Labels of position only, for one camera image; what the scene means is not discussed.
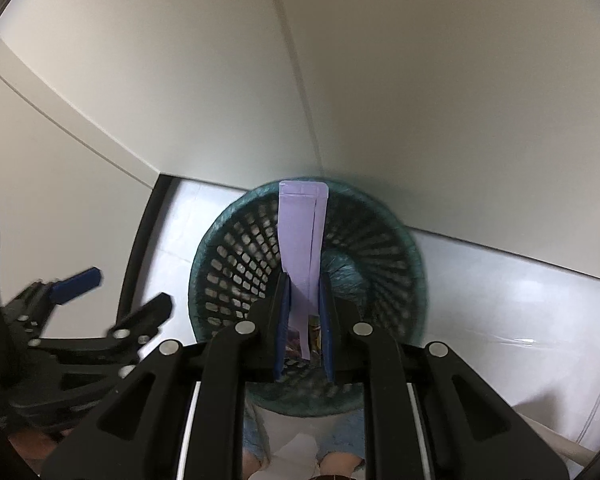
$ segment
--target silver screw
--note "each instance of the silver screw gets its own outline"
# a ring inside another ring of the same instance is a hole
[[[444,343],[431,343],[429,345],[429,353],[434,357],[444,357],[449,353],[449,348]]]
[[[178,343],[175,339],[167,339],[167,341],[163,341],[160,343],[160,353],[162,355],[171,355],[175,354],[180,348],[180,343]]]
[[[128,337],[129,334],[131,334],[131,330],[128,330],[126,328],[120,328],[119,330],[116,330],[113,333],[113,337],[115,339],[124,339],[125,337]]]
[[[256,324],[253,321],[241,321],[235,325],[235,331],[238,334],[250,334],[254,330],[256,330]]]
[[[369,323],[356,323],[353,326],[353,333],[356,335],[369,335],[374,331],[374,328]]]
[[[135,367],[136,365],[123,366],[122,368],[120,368],[120,370],[118,370],[118,376],[120,377],[120,379],[124,379],[133,371]]]

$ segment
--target purple package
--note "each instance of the purple package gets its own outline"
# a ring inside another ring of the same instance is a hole
[[[309,316],[318,316],[320,250],[329,187],[323,182],[283,180],[278,194],[278,245],[291,281],[289,327],[298,331],[302,358],[310,358]]]

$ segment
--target basket rim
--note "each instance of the basket rim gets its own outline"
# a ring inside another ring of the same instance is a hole
[[[424,327],[427,317],[427,282],[424,272],[424,263],[420,256],[418,246],[411,236],[408,228],[402,224],[394,215],[391,210],[380,202],[378,199],[369,196],[367,193],[356,189],[349,184],[339,182],[337,180],[330,180],[320,177],[297,177],[297,178],[284,178],[281,180],[274,180],[267,182],[262,186],[258,186],[240,198],[232,202],[225,208],[218,218],[211,224],[205,235],[200,240],[196,255],[191,264],[191,271],[189,273],[189,287],[187,293],[187,306],[189,310],[189,320],[193,329],[194,335],[196,332],[204,332],[205,328],[202,326],[201,319],[198,317],[197,304],[194,303],[195,290],[194,284],[196,277],[199,275],[202,268],[203,262],[208,257],[208,252],[212,250],[211,240],[216,236],[217,232],[224,226],[228,219],[231,218],[237,211],[244,206],[249,205],[253,200],[263,198],[267,195],[278,194],[280,182],[283,180],[307,180],[323,182],[329,187],[330,193],[333,191],[341,196],[348,196],[358,202],[364,203],[366,206],[371,208],[376,215],[387,225],[387,227],[393,230],[400,241],[405,245],[407,251],[407,258],[410,264],[411,278],[414,281],[414,306],[416,307],[415,323],[413,325],[413,332],[410,335],[410,344],[420,345],[424,336]]]

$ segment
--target mesh basket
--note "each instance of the mesh basket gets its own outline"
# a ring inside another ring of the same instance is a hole
[[[397,340],[419,344],[426,284],[411,235],[381,203],[346,184],[329,186],[321,269],[334,296],[353,301],[363,319]],[[249,315],[251,303],[272,296],[282,266],[278,247],[278,182],[232,203],[200,242],[189,280],[189,313],[196,339]],[[307,362],[285,360],[277,383],[248,384],[250,399],[291,416],[325,416],[362,407],[360,384],[335,386]]]

